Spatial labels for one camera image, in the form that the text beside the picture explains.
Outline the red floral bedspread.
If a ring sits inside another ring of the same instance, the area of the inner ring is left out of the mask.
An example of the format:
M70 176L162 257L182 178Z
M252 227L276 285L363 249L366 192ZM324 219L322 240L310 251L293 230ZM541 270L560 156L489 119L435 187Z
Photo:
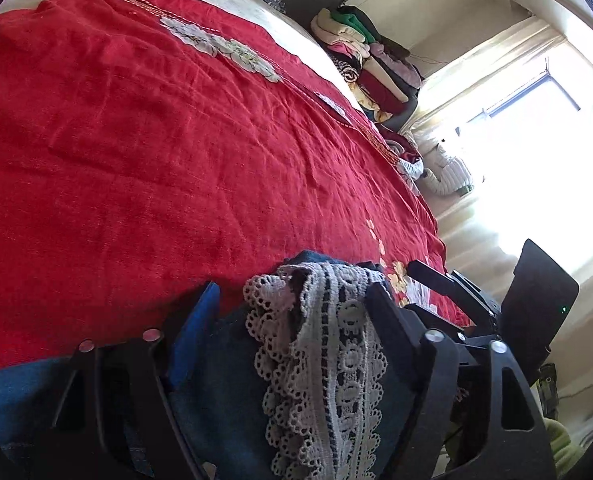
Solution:
M0 368L220 309L305 249L443 270L423 198L362 112L261 26L201 0L0 14Z

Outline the blue denim pants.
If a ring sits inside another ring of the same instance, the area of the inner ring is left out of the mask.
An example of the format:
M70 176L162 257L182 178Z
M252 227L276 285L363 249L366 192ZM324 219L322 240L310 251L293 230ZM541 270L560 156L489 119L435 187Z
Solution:
M0 370L0 479L380 479L411 408L365 308L382 266L302 252L244 286L192 376L174 331Z

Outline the cream curtain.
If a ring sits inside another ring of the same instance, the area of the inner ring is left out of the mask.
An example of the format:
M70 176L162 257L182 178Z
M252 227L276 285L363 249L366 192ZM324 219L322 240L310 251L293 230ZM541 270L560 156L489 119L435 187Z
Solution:
M474 174L436 211L449 264L500 296L536 242L581 286L553 357L593 363L592 62L527 18L427 78L409 130L421 148L453 144Z

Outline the stack of folded clothes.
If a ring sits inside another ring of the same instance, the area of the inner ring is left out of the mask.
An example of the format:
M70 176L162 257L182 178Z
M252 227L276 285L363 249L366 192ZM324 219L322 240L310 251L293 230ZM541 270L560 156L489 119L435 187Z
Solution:
M309 29L368 119L400 131L415 113L424 84L411 52L380 34L356 6L323 8Z

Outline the green fleece clothing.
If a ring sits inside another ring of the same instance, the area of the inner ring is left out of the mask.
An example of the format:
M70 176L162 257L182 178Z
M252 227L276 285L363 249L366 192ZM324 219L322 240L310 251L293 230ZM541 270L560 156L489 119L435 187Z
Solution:
M562 479L583 457L584 450L574 443L567 429L551 418L544 418L557 478Z

